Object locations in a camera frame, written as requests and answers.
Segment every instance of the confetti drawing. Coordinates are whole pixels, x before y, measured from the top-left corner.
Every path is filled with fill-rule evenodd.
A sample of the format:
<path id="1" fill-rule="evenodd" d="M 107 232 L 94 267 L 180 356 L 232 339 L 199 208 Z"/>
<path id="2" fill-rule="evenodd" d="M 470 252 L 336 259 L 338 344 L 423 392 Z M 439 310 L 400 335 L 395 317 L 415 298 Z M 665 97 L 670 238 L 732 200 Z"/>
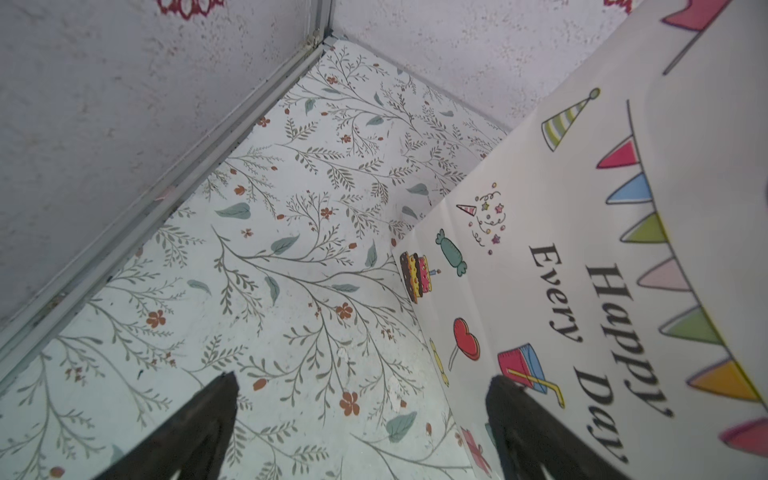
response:
<path id="1" fill-rule="evenodd" d="M 469 222 L 472 238 L 480 247 L 498 245 L 502 241 L 502 232 L 506 230 L 504 225 L 507 220 L 505 205 L 499 198 L 502 194 L 496 190 L 497 184 L 491 185 L 491 191 L 475 197 L 476 205 L 456 205 L 456 208 L 465 214 L 474 217 Z M 488 250 L 488 255 L 493 254 L 493 249 Z"/>

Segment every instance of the white textured wall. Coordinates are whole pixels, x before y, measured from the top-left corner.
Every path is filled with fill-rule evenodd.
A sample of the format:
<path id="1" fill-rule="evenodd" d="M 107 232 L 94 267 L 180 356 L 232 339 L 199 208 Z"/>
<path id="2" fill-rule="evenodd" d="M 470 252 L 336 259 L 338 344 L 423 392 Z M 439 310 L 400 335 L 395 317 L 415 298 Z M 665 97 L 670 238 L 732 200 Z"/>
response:
<path id="1" fill-rule="evenodd" d="M 336 0 L 333 29 L 514 127 L 627 17 L 628 2 Z"/>
<path id="2" fill-rule="evenodd" d="M 309 3 L 0 2 L 0 325 L 296 52 Z"/>

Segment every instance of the green leaf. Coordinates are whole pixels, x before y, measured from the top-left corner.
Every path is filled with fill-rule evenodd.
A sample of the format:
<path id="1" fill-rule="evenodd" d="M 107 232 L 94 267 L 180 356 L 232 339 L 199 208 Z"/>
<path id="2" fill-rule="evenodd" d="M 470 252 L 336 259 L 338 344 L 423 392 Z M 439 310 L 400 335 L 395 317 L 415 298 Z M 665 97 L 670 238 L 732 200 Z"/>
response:
<path id="1" fill-rule="evenodd" d="M 271 249 L 275 253 L 275 255 L 280 255 L 281 253 L 284 253 L 286 250 L 291 248 L 291 246 L 298 239 L 299 239 L 298 235 L 296 235 L 295 237 L 281 238 L 280 240 L 276 240 L 274 243 L 272 243 Z"/>
<path id="2" fill-rule="evenodd" d="M 376 255 L 376 242 L 373 242 L 371 247 L 368 249 L 368 258 L 366 258 L 366 266 L 376 265 L 376 261 L 378 259 L 379 259 L 379 256 Z"/>
<path id="3" fill-rule="evenodd" d="M 246 220 L 250 218 L 250 207 L 244 202 L 234 204 L 232 207 L 227 207 L 224 210 L 216 210 L 219 217 L 224 218 L 239 218 L 240 220 Z"/>
<path id="4" fill-rule="evenodd" d="M 205 290 L 208 292 L 208 295 L 210 295 L 210 289 L 208 288 L 208 285 L 206 285 L 203 282 L 200 282 L 199 280 L 187 280 L 187 285 L 191 286 L 192 288 L 199 288 L 200 290 Z"/>
<path id="5" fill-rule="evenodd" d="M 386 423 L 386 431 L 389 433 L 389 441 L 397 443 L 406 436 L 411 429 L 413 421 L 416 418 L 416 412 L 410 412 L 408 415 L 399 415 Z"/>
<path id="6" fill-rule="evenodd" d="M 413 213 L 413 210 L 411 210 L 411 209 L 410 209 L 410 207 L 403 207 L 403 208 L 402 208 L 402 212 L 403 212 L 404 214 L 406 214 L 406 215 L 410 215 L 411 217 L 413 217 L 413 218 L 415 218 L 415 219 L 417 219 L 417 220 L 419 219 L 419 218 L 416 216 L 416 214 L 415 214 L 415 213 Z"/>
<path id="7" fill-rule="evenodd" d="M 408 191 L 416 195 L 429 195 L 429 189 L 424 184 L 416 184 L 410 187 Z"/>
<path id="8" fill-rule="evenodd" d="M 264 277 L 266 284 L 270 286 L 270 296 L 272 297 L 272 304 L 277 301 L 277 296 L 280 295 L 280 285 L 277 284 L 274 278 L 271 276 Z"/>
<path id="9" fill-rule="evenodd" d="M 348 283 L 344 283 L 342 285 L 331 285 L 331 288 L 333 288 L 337 292 L 351 293 L 351 292 L 356 292 L 360 287 L 359 286 L 354 286 L 354 285 L 349 285 Z"/>

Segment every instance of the blue triangle flag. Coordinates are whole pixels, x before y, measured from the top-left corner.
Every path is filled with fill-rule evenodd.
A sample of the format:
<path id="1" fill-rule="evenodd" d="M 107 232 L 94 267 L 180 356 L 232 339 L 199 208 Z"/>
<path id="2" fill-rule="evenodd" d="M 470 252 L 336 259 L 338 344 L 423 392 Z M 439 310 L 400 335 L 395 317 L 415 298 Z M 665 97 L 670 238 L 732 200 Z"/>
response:
<path id="1" fill-rule="evenodd" d="M 605 203 L 643 204 L 651 200 L 653 197 L 650 195 L 648 180 L 646 180 L 645 174 L 640 173 L 613 192 Z"/>

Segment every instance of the party hat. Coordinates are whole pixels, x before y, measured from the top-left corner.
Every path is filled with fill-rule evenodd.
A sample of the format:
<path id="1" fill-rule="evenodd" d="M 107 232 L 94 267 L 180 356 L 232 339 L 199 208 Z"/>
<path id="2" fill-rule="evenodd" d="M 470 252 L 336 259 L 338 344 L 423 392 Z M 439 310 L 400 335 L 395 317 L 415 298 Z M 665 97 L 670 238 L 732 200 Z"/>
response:
<path id="1" fill-rule="evenodd" d="M 456 205 L 456 207 L 462 212 L 472 216 L 475 216 L 475 212 L 478 209 L 475 205 Z"/>
<path id="2" fill-rule="evenodd" d="M 600 88 L 593 88 L 592 91 L 589 92 L 589 97 L 541 123 L 541 132 L 544 135 L 544 140 L 547 142 L 550 150 L 554 151 L 554 149 L 558 147 L 563 140 L 563 137 L 568 132 L 568 128 L 570 128 L 576 120 L 576 117 L 582 110 L 584 110 L 584 107 L 590 100 L 594 100 L 598 96 L 600 96 Z"/>

